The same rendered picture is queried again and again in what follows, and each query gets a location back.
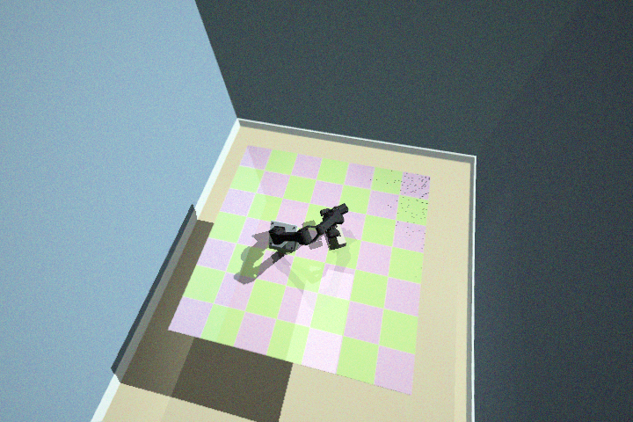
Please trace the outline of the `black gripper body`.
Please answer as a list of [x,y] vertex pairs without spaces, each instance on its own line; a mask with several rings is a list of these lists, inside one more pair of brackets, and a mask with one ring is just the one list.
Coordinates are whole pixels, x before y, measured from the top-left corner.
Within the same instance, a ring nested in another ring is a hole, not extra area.
[[[325,213],[328,209],[329,208],[320,210],[320,215],[323,216],[323,213]],[[324,216],[323,216],[323,218],[324,218]],[[327,234],[328,234],[329,238],[334,238],[334,237],[339,235],[338,230],[335,228],[335,226],[333,226],[333,224],[328,228],[329,231],[327,231]]]

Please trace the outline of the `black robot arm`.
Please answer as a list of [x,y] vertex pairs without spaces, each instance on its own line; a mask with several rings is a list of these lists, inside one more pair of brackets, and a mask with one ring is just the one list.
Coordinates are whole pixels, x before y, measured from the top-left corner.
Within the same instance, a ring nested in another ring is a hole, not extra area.
[[[348,213],[348,206],[343,203],[339,206],[335,206],[332,209],[328,209],[323,213],[324,220],[316,226],[305,226],[296,232],[286,232],[285,227],[274,226],[268,232],[273,240],[273,244],[282,244],[284,241],[296,241],[301,245],[308,245],[314,243],[325,231],[333,224],[342,224],[344,220],[343,214]],[[312,240],[308,228],[316,228],[317,235]]]

